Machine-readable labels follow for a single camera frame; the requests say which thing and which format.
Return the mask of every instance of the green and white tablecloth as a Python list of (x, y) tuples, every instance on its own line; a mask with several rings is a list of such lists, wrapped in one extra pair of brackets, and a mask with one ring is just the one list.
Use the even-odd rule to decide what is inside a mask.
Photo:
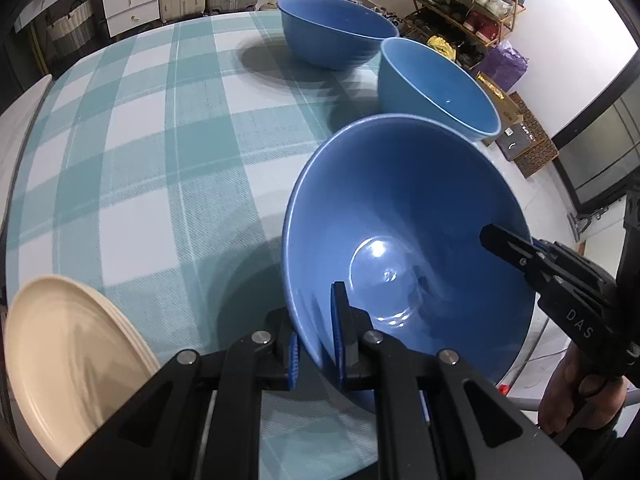
[[(167, 25), (80, 60), (53, 85), (18, 171), (11, 299), (38, 274), (87, 283), (162, 362), (209, 352), (284, 305), (289, 194), (328, 136), (376, 109), (377, 60), (351, 73), (294, 58), (280, 14)], [(374, 417), (306, 357), (265, 394), (261, 479), (343, 478), (376, 459)]]

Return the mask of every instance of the purple bag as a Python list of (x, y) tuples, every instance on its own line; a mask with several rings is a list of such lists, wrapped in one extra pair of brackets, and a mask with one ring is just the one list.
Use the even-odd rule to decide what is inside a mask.
[(493, 80), (503, 91), (509, 92), (527, 71), (529, 60), (503, 41), (495, 48), (489, 49), (484, 59), (474, 70), (474, 74), (482, 72)]

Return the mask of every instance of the stack of beige plates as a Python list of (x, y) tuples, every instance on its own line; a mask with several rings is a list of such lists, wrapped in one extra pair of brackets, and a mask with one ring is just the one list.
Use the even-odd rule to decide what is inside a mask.
[(21, 288), (4, 344), (15, 400), (58, 465), (159, 369), (111, 301), (63, 276), (41, 276)]

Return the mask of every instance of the human hand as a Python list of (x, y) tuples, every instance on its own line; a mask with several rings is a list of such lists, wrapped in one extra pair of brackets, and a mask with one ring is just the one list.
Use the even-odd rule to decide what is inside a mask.
[[(588, 375), (580, 380), (580, 350), (571, 343), (542, 396), (538, 410), (538, 423), (545, 433), (558, 433), (567, 424), (567, 419), (574, 411), (574, 394), (578, 390), (581, 394), (588, 394), (599, 387), (604, 380), (597, 375)], [(593, 397), (588, 397), (588, 403), (594, 406), (584, 423), (583, 428), (599, 430), (613, 419), (625, 402), (628, 380), (624, 377), (613, 379), (604, 389)]]

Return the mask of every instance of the blue bowl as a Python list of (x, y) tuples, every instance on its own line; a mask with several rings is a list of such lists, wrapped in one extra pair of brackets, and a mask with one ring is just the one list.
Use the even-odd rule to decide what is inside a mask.
[(313, 65), (346, 70), (366, 63), (398, 29), (349, 0), (278, 0), (290, 49)]
[[(530, 239), (511, 189), (451, 128), (404, 114), (341, 129), (298, 177), (284, 222), (287, 306), (312, 359), (335, 373), (330, 287), (409, 348), (453, 348), (496, 383), (529, 328), (534, 291), (480, 245), (493, 222)], [(356, 399), (373, 410), (370, 392)]]
[(383, 112), (433, 119), (469, 140), (500, 133), (491, 99), (458, 65), (404, 38), (385, 40), (381, 51), (378, 95)]

